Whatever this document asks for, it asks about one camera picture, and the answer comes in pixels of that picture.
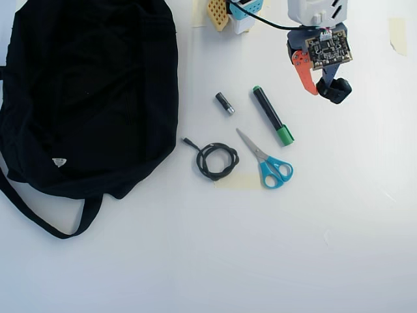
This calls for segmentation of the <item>navy gripper body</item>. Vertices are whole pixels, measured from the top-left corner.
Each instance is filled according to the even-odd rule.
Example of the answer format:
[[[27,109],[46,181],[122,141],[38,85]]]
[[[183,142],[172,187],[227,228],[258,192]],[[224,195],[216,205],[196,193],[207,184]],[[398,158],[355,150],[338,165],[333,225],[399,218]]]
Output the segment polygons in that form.
[[[287,38],[291,49],[307,52],[312,63],[348,61],[347,28],[343,23],[327,30],[290,31]]]

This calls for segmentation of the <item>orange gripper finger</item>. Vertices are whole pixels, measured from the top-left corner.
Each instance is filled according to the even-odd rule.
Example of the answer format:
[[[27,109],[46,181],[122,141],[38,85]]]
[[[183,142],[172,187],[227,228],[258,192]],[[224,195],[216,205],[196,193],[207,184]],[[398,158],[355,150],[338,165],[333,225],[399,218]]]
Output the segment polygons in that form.
[[[292,54],[291,61],[304,89],[312,95],[318,95],[317,87],[311,77],[312,63],[308,53],[297,50]]]

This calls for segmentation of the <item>navy gripper finger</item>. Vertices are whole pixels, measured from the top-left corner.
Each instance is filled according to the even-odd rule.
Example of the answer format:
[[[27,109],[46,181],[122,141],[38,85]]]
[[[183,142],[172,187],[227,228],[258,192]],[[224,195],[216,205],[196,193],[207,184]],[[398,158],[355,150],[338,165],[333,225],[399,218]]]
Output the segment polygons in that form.
[[[338,71],[340,64],[332,64],[332,65],[326,65],[322,69],[322,80],[326,87],[330,87],[334,77]]]

